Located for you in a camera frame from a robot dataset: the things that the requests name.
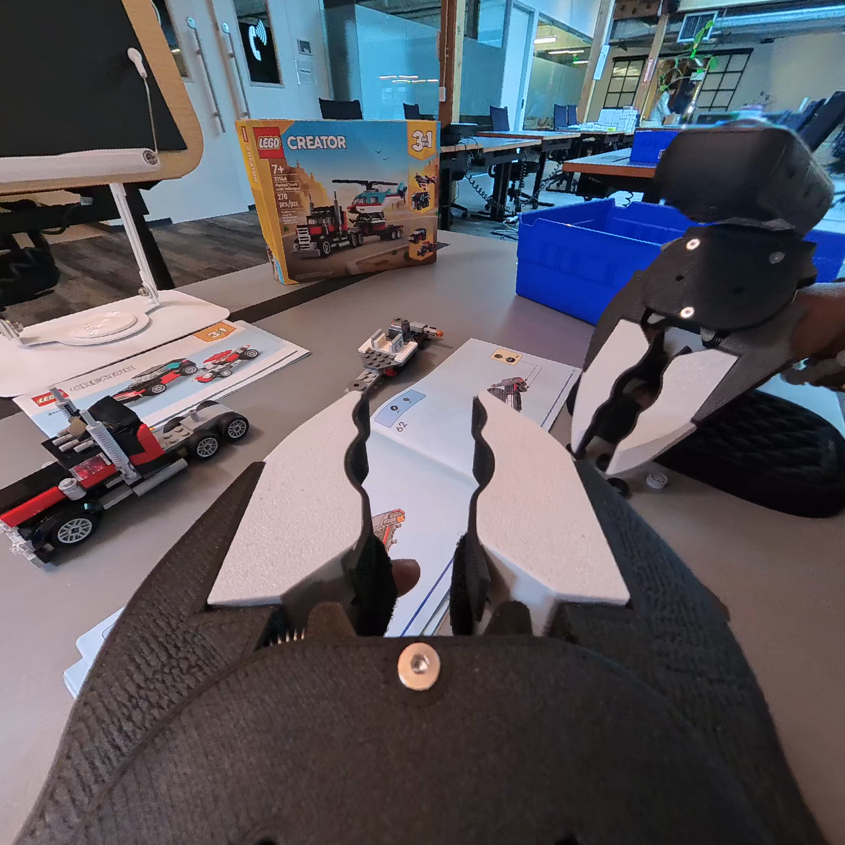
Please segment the wooden office desk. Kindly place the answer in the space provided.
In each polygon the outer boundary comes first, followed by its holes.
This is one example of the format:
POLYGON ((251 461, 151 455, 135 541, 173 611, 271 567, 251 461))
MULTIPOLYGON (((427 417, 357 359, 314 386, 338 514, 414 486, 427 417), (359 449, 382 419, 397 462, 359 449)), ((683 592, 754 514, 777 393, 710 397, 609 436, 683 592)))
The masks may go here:
POLYGON ((563 164, 563 172, 577 174, 576 195, 587 199, 608 198, 624 191, 642 194, 645 203, 658 203, 660 197, 654 186, 654 165, 633 164, 631 149, 608 151, 590 155, 563 164))
POLYGON ((449 231, 452 224, 453 184, 461 181, 474 165, 492 168, 493 188, 489 216, 495 222, 508 215, 506 201, 511 183, 511 166, 527 158, 528 151, 540 150, 540 139, 478 136, 441 148, 438 174, 438 224, 449 231))

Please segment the potted green plant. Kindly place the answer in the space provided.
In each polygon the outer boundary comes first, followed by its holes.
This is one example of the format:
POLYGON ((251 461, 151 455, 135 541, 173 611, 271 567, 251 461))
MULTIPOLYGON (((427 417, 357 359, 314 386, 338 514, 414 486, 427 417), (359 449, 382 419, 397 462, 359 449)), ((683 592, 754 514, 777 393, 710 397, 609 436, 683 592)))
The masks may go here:
POLYGON ((663 62, 658 78, 658 99, 652 118, 659 125, 688 120, 695 107, 698 91, 713 64, 713 56, 701 53, 702 43, 711 38, 714 15, 685 20, 681 33, 692 35, 689 50, 663 62))

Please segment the black phone icon sign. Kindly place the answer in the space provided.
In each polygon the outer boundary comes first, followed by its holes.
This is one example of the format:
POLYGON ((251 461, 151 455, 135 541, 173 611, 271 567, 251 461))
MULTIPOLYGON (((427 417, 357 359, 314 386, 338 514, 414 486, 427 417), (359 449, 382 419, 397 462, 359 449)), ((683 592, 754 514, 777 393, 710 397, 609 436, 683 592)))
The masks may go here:
POLYGON ((251 83, 282 85, 267 1, 233 1, 251 83))

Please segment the red and black lego truck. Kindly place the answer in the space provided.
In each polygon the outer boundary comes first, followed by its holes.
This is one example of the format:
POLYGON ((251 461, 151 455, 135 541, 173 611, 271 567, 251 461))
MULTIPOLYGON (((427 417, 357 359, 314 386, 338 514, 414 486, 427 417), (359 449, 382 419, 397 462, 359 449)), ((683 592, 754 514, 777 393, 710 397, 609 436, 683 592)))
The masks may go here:
POLYGON ((87 409, 57 387, 50 396, 67 425, 42 446, 52 461, 1 491, 1 529, 12 551, 35 565, 88 541, 102 515, 140 497, 206 460, 223 445, 240 441, 248 418, 215 400, 204 400, 153 431, 111 396, 87 409))

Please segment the black textured pad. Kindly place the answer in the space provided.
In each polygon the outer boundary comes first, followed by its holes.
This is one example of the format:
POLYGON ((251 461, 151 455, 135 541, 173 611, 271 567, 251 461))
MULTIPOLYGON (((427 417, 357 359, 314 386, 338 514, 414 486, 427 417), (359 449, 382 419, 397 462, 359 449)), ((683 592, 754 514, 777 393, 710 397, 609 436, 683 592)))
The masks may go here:
POLYGON ((785 514, 843 512, 843 435, 813 411, 759 389, 709 417, 656 462, 785 514))

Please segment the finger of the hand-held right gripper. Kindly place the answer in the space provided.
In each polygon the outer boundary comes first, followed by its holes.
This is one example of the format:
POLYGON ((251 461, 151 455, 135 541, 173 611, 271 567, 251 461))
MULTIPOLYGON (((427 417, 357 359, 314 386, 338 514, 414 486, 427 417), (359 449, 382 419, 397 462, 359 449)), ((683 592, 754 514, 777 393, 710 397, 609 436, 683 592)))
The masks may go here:
POLYGON ((619 444, 643 411, 634 391, 654 387, 661 367, 661 331, 620 320, 591 363, 584 368, 571 408, 571 451, 586 455, 601 438, 619 444))
POLYGON ((689 331, 661 331, 657 383, 634 391, 643 411, 633 431, 617 445, 602 439, 608 445, 603 470, 634 470, 691 434, 695 414, 736 362, 731 353, 706 349, 689 331))

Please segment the grey lego helicopter assembly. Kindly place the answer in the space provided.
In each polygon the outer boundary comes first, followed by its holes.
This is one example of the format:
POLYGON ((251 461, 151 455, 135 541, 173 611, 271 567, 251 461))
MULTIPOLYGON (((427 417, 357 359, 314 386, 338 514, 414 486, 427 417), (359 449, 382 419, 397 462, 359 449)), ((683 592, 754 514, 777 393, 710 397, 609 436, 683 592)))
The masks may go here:
POLYGON ((393 319, 386 331, 376 331, 358 348, 363 371, 345 391, 368 393, 381 379, 395 377, 418 351, 443 335, 427 323, 393 319))

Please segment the person's right hand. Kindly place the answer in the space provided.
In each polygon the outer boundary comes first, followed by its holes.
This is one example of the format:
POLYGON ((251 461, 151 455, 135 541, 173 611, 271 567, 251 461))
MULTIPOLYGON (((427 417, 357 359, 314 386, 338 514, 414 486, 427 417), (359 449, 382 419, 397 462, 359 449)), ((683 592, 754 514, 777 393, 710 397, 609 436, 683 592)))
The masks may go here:
POLYGON ((798 289, 795 302, 805 309, 792 338, 794 360, 782 375, 791 384, 844 392, 844 279, 798 289), (819 375, 820 363, 839 359, 838 370, 819 375))

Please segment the black desk leg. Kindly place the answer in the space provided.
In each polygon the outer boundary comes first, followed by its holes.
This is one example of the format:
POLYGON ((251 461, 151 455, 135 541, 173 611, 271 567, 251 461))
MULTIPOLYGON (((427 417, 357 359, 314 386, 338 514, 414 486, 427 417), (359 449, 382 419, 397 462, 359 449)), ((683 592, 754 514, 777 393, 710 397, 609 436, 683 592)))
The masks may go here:
POLYGON ((140 189, 133 184, 123 185, 122 187, 128 201, 135 231, 140 239, 140 247, 151 271, 152 280, 160 290, 173 290, 176 286, 171 272, 145 219, 148 209, 141 196, 140 189))

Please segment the small blue bin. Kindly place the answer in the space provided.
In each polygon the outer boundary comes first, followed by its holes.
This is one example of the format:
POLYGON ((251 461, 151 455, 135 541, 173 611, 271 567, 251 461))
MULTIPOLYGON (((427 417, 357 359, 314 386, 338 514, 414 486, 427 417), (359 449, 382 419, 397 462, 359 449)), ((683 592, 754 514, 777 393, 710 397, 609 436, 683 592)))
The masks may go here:
POLYGON ((629 163, 634 166, 656 167, 663 152, 682 131, 674 126, 638 129, 629 152, 629 163))

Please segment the white tablet stand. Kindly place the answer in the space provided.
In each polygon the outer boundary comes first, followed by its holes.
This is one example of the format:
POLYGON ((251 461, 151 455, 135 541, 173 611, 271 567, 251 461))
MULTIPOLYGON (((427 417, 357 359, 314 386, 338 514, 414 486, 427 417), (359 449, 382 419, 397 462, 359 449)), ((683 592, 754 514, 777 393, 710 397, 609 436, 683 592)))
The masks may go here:
POLYGON ((140 294, 22 330, 2 319, 1 396, 14 398, 55 386, 229 317, 229 310, 219 305, 177 290, 158 290, 125 188, 109 187, 139 267, 140 294))

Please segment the closed lego instruction booklet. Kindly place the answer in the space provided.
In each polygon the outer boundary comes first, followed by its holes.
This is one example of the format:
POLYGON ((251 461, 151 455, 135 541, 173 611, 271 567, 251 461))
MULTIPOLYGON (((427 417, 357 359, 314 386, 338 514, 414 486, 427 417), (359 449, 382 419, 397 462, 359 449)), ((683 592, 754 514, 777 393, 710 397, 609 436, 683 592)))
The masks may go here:
POLYGON ((220 400, 308 353, 249 323, 227 320, 85 375, 43 378, 14 403, 48 436, 58 434, 68 421, 49 386, 58 387, 79 408, 111 396, 157 429, 202 401, 220 400))

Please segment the black screen with wooden frame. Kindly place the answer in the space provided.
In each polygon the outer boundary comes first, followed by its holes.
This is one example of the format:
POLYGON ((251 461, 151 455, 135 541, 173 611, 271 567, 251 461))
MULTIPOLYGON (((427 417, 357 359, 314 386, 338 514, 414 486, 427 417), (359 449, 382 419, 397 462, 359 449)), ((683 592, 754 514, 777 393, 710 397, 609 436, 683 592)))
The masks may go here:
POLYGON ((153 2, 2 2, 2 194, 191 173, 203 133, 153 2))

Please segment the blue plastic bin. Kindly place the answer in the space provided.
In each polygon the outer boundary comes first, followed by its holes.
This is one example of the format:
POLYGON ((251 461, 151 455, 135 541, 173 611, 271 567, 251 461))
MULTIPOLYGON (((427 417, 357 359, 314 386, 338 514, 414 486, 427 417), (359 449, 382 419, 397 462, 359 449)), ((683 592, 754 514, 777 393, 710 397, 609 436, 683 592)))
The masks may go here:
POLYGON ((768 320, 798 282, 838 278, 843 232, 814 229, 808 240, 749 227, 705 227, 672 206, 609 199, 521 217, 516 293, 595 325, 635 272, 647 276, 646 306, 690 316, 714 331, 768 320))

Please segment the lego set box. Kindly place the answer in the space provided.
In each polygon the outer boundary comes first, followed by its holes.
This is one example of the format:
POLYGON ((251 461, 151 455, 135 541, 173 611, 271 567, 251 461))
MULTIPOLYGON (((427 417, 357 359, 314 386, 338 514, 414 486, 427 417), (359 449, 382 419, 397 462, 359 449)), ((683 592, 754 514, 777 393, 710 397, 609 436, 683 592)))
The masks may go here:
POLYGON ((239 120, 274 277, 293 285, 436 261, 439 123, 239 120))

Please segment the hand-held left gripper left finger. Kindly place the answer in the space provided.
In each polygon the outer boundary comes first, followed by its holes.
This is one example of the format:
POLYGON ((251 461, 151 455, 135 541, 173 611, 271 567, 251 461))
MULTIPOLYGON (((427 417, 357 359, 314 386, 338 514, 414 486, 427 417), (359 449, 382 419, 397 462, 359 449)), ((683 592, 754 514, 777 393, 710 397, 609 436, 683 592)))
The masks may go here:
POLYGON ((210 606, 279 604, 300 629, 318 603, 334 602, 359 635, 386 633, 396 583, 363 488, 369 420, 367 396, 351 391, 266 457, 210 606))

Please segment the open lego instruction booklet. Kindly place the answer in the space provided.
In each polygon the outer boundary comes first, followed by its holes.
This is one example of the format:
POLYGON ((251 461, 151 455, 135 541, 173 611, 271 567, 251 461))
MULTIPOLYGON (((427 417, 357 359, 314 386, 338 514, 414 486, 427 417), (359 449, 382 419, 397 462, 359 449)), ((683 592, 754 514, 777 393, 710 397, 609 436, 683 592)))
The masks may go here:
POLYGON ((580 370, 470 339, 371 417, 363 487, 373 529, 421 577, 398 599, 388 637, 433 632, 445 613, 451 563, 467 530, 474 452, 472 401, 490 394, 549 430, 580 370))

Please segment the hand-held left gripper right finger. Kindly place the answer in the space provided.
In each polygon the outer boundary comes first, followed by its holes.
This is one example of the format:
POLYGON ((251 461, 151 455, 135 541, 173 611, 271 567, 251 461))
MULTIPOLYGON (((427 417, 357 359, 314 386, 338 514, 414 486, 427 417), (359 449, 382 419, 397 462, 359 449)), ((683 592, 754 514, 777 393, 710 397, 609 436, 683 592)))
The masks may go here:
POLYGON ((470 428, 478 486, 453 558, 452 634, 492 630, 506 603, 523 606, 535 636, 549 632, 565 604, 628 605, 628 587, 569 451, 490 394, 474 398, 470 428))

